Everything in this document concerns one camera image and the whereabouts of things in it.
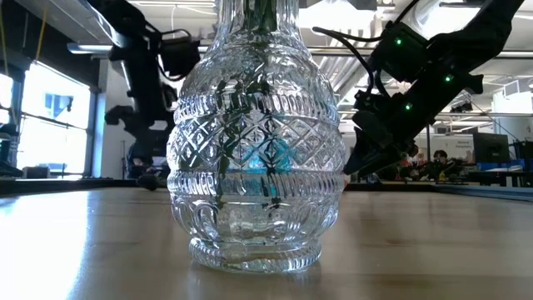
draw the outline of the diamond cut pattern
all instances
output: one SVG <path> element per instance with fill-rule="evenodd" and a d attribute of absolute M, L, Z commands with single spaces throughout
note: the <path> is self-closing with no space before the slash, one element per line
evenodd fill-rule
<path fill-rule="evenodd" d="M 335 130 L 330 124 L 298 117 L 258 119 L 236 113 L 179 122 L 168 157 L 182 162 L 180 168 L 212 171 L 222 157 L 229 159 L 230 169 L 342 168 L 344 149 L 332 147 L 341 141 L 330 134 Z"/>

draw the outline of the table surface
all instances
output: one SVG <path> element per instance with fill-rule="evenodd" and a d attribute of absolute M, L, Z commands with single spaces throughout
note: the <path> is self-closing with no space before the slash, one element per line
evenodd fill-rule
<path fill-rule="evenodd" d="M 533 205 L 346 192 L 305 272 L 213 271 L 165 191 L 0 199 L 0 299 L 532 299 Z"/>

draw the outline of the cable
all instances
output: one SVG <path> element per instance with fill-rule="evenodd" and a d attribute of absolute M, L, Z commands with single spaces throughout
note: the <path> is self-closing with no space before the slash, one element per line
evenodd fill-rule
<path fill-rule="evenodd" d="M 503 129 L 506 133 L 509 133 L 510 136 L 512 136 L 515 140 L 517 141 L 520 141 L 520 139 L 518 137 L 516 137 L 514 134 L 510 133 L 507 129 L 505 129 L 504 127 L 502 127 L 493 117 L 489 116 L 488 113 L 484 112 L 480 107 L 477 106 L 477 104 L 475 104 L 474 102 L 471 102 L 472 105 L 474 105 L 477 109 L 479 109 L 483 114 L 485 114 L 492 122 L 494 122 L 495 124 L 497 124 L 498 126 L 500 126 L 501 129 Z"/>
<path fill-rule="evenodd" d="M 376 74 L 374 75 L 374 79 L 376 80 L 376 87 L 377 87 L 377 90 L 380 91 L 380 94 L 382 96 L 390 98 L 391 96 L 386 91 L 385 86 L 383 85 L 383 82 L 381 81 L 381 70 L 377 70 Z"/>
<path fill-rule="evenodd" d="M 172 13 L 170 14 L 170 26 L 171 26 L 172 31 L 174 31 L 174 12 L 176 11 L 176 8 L 177 8 L 177 5 L 174 5 L 174 7 L 172 8 Z"/>
<path fill-rule="evenodd" d="M 171 31 L 161 32 L 161 35 L 173 34 L 173 33 L 185 33 L 188 37 L 192 37 L 191 33 L 183 28 L 172 29 Z"/>
<path fill-rule="evenodd" d="M 44 38 L 44 29 L 47 26 L 47 17 L 48 17 L 48 7 L 50 1 L 47 1 L 44 4 L 44 13 L 42 14 L 42 24 L 41 24 L 41 33 L 39 33 L 39 43 L 37 44 L 37 52 L 35 53 L 35 61 L 38 62 L 39 58 L 41 57 L 41 48 L 42 48 L 42 40 Z"/>
<path fill-rule="evenodd" d="M 366 62 L 365 58 L 357 51 L 353 45 L 351 45 L 346 39 L 342 38 L 339 34 L 333 31 L 326 30 L 322 32 L 332 38 L 335 38 L 337 41 L 341 42 L 344 46 L 346 46 L 350 51 L 353 53 L 353 55 L 356 56 L 357 60 L 359 60 L 359 63 L 365 68 L 366 72 L 368 73 L 368 87 L 366 88 L 366 92 L 371 93 L 372 89 L 374 88 L 374 74 L 372 73 L 372 69 Z"/>
<path fill-rule="evenodd" d="M 404 8 L 403 11 L 400 12 L 396 20 L 394 20 L 394 23 L 398 24 L 419 1 L 420 0 L 411 1 L 411 3 L 409 3 L 409 5 L 407 5 L 406 8 Z"/>
<path fill-rule="evenodd" d="M 396 20 L 394 20 L 394 23 L 395 24 L 398 24 L 406 15 L 407 13 L 412 10 L 412 8 L 419 2 L 420 0 L 413 0 L 409 3 L 409 5 L 406 6 L 406 8 L 404 8 L 403 11 L 401 11 L 401 13 L 398 15 L 398 17 L 396 18 Z M 374 43 L 374 42 L 379 42 L 380 40 L 383 39 L 383 35 L 380 35 L 379 37 L 355 37 L 355 36 L 352 36 L 350 34 L 346 34 L 346 33 L 343 33 L 343 32 L 336 32 L 336 31 L 333 31 L 333 30 L 329 30 L 329 29 L 325 29 L 325 28 L 322 28 L 322 27 L 313 27 L 312 28 L 312 31 L 315 31 L 315 32 L 318 32 L 318 33 L 324 33 L 324 34 L 327 34 L 327 33 L 336 33 L 338 35 L 340 35 L 341 37 L 343 38 L 346 38 L 346 39 L 350 39 L 350 40 L 354 40 L 354 41 L 358 41 L 358 42 L 366 42 L 366 43 Z"/>
<path fill-rule="evenodd" d="M 159 71 L 161 72 L 163 77 L 166 78 L 168 81 L 176 83 L 176 82 L 182 80 L 183 78 L 185 78 L 185 76 L 183 76 L 183 75 L 181 75 L 181 76 L 179 76 L 177 78 L 170 78 L 170 77 L 167 76 L 167 74 L 165 73 L 165 70 L 163 70 L 163 67 L 161 66 L 160 63 L 158 63 L 157 66 L 159 67 Z"/>
<path fill-rule="evenodd" d="M 336 32 L 336 31 L 325 29 L 325 28 L 322 28 L 322 27 L 313 27 L 312 31 L 317 32 L 317 33 L 323 33 L 323 34 L 326 34 L 326 35 L 329 35 L 328 33 L 336 33 L 337 35 L 339 35 L 339 36 L 341 36 L 343 38 L 347 38 L 347 39 L 358 41 L 358 42 L 365 42 L 365 43 L 368 43 L 368 42 L 369 43 L 379 42 L 380 40 L 383 39 L 383 36 L 369 37 L 369 38 L 368 37 L 355 37 L 355 36 L 352 36 L 352 35 L 347 34 L 347 33 Z"/>

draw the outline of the window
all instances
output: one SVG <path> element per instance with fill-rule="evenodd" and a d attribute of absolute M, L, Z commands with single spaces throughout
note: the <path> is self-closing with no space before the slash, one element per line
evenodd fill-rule
<path fill-rule="evenodd" d="M 5 109 L 0 109 L 0 123 L 9 123 L 9 112 Z"/>
<path fill-rule="evenodd" d="M 0 123 L 9 123 L 13 80 L 0 74 Z"/>
<path fill-rule="evenodd" d="M 40 64 L 26 72 L 22 112 L 45 117 L 79 128 L 87 128 L 91 92 Z"/>
<path fill-rule="evenodd" d="M 26 72 L 17 167 L 82 174 L 86 166 L 91 92 L 87 86 L 33 64 Z"/>
<path fill-rule="evenodd" d="M 13 80 L 0 74 L 0 108 L 11 107 Z"/>

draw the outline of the black cable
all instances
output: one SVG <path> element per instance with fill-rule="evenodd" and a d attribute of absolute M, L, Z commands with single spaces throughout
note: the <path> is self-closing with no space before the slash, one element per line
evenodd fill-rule
<path fill-rule="evenodd" d="M 350 34 L 346 34 L 346 33 L 342 33 L 342 32 L 336 32 L 336 31 L 325 29 L 325 28 L 322 28 L 322 27 L 313 27 L 312 30 L 314 32 L 324 33 L 326 35 L 329 35 L 328 33 L 336 33 L 337 35 L 339 35 L 339 36 L 341 36 L 343 38 L 351 39 L 351 40 L 358 41 L 358 42 L 373 43 L 373 42 L 379 42 L 380 40 L 383 39 L 382 36 L 369 37 L 369 38 L 368 37 L 354 37 L 354 36 L 352 36 Z"/>
<path fill-rule="evenodd" d="M 346 39 L 342 38 L 340 35 L 336 34 L 336 32 L 332 31 L 325 31 L 324 34 L 335 38 L 337 41 L 341 42 L 344 46 L 346 46 L 350 51 L 353 53 L 353 55 L 356 56 L 357 60 L 359 60 L 359 63 L 365 68 L 366 72 L 368 73 L 368 87 L 366 88 L 366 92 L 371 93 L 372 89 L 374 88 L 374 74 L 372 73 L 372 69 L 366 62 L 365 58 L 357 51 L 353 45 L 351 45 Z"/>
<path fill-rule="evenodd" d="M 377 87 L 377 90 L 380 91 L 380 94 L 384 97 L 390 98 L 391 96 L 386 91 L 385 86 L 383 85 L 383 82 L 381 81 L 381 70 L 376 71 L 376 75 L 374 76 L 374 79 L 376 80 L 376 87 Z"/>
<path fill-rule="evenodd" d="M 157 66 L 159 67 L 159 71 L 161 72 L 161 74 L 163 75 L 164 78 L 166 78 L 168 81 L 171 81 L 171 82 L 174 82 L 174 83 L 177 83 L 178 81 L 182 80 L 183 78 L 185 78 L 185 76 L 181 75 L 177 78 L 170 78 L 168 77 L 166 74 L 165 74 L 165 70 L 163 70 L 163 67 L 161 66 L 161 64 L 158 62 L 157 63 Z"/>
<path fill-rule="evenodd" d="M 167 34 L 173 34 L 173 33 L 185 33 L 188 37 L 191 37 L 191 34 L 187 30 L 182 29 L 182 28 L 174 29 L 174 30 L 167 31 L 167 32 L 161 32 L 161 35 L 167 35 Z"/>
<path fill-rule="evenodd" d="M 411 3 L 409 3 L 409 5 L 407 5 L 406 8 L 404 8 L 403 11 L 400 12 L 396 20 L 394 20 L 394 23 L 398 24 L 419 1 L 420 0 L 411 1 Z"/>

